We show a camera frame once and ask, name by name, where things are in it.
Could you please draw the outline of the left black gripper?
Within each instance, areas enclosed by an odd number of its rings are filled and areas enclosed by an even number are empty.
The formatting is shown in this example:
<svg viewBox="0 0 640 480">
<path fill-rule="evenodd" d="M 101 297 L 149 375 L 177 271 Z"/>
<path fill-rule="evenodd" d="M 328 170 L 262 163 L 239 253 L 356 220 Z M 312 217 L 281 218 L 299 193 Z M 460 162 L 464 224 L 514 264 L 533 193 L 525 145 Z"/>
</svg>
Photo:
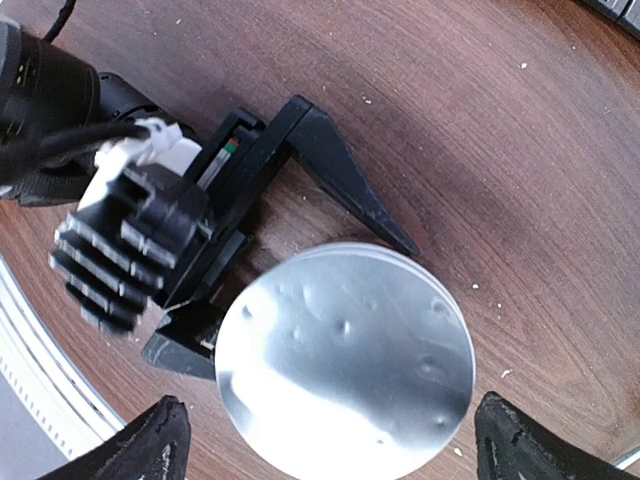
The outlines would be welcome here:
<svg viewBox="0 0 640 480">
<path fill-rule="evenodd" d="M 288 144 L 316 185 L 378 238 L 405 255 L 419 254 L 326 112 L 317 107 L 282 109 L 264 124 L 236 109 L 203 144 L 186 172 L 185 178 L 196 181 L 208 196 L 208 224 L 154 295 L 158 306 L 170 308 L 197 296 L 214 260 L 289 158 Z M 208 301 L 173 308 L 147 341 L 142 357 L 159 369 L 215 380 L 215 343 L 223 318 L 223 310 Z"/>
</svg>

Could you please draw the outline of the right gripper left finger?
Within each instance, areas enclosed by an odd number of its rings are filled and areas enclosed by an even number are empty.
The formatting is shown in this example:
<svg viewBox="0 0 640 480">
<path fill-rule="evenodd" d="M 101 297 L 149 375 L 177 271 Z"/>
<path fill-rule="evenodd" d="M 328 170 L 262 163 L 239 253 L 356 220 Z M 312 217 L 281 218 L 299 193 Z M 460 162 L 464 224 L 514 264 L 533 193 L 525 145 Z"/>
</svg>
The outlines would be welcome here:
<svg viewBox="0 0 640 480">
<path fill-rule="evenodd" d="M 191 425 L 184 403 L 166 395 L 102 445 L 49 479 L 184 479 Z"/>
</svg>

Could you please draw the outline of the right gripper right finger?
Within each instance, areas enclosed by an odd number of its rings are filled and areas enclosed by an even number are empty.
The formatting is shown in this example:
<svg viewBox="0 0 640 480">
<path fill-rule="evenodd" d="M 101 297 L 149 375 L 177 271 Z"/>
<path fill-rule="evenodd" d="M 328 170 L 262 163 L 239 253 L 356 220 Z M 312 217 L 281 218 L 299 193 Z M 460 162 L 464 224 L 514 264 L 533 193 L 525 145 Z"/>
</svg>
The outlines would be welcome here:
<svg viewBox="0 0 640 480">
<path fill-rule="evenodd" d="M 479 479 L 618 479 L 620 470 L 564 441 L 496 392 L 474 415 Z"/>
</svg>

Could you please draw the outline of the clear plastic lid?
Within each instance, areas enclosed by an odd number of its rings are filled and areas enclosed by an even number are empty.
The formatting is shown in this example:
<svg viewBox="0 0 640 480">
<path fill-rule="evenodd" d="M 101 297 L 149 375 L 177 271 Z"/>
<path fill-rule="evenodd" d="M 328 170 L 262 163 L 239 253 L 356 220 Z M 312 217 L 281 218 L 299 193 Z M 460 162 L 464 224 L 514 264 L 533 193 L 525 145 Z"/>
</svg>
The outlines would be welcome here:
<svg viewBox="0 0 640 480">
<path fill-rule="evenodd" d="M 366 243 L 306 250 L 250 283 L 214 352 L 247 445 L 297 479 L 399 479 L 456 435 L 476 377 L 460 307 L 419 264 Z"/>
</svg>

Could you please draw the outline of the black three-compartment candy tray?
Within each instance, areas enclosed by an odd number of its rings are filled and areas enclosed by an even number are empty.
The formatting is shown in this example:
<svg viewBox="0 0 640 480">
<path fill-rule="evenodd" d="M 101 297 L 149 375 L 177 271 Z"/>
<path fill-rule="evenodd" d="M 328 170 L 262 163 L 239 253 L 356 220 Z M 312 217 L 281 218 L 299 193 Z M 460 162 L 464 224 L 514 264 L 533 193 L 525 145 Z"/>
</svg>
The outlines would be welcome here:
<svg viewBox="0 0 640 480">
<path fill-rule="evenodd" d="M 577 0 L 615 24 L 620 30 L 640 40 L 639 0 Z"/>
</svg>

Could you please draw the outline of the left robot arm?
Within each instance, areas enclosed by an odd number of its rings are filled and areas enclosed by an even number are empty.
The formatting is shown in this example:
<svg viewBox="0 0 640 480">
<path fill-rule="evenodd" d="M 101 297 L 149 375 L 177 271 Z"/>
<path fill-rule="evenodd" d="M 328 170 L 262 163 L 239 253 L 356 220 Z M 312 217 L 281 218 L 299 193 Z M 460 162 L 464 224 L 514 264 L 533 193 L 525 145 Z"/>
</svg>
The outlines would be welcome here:
<svg viewBox="0 0 640 480">
<path fill-rule="evenodd" d="M 102 331 L 127 335 L 149 305 L 162 308 L 142 352 L 154 367 L 214 378 L 224 314 L 212 298 L 289 160 L 379 238 L 417 253 L 331 117 L 304 97 L 269 122 L 235 109 L 203 141 L 120 76 L 1 21 L 1 196 L 76 204 L 51 266 Z"/>
</svg>

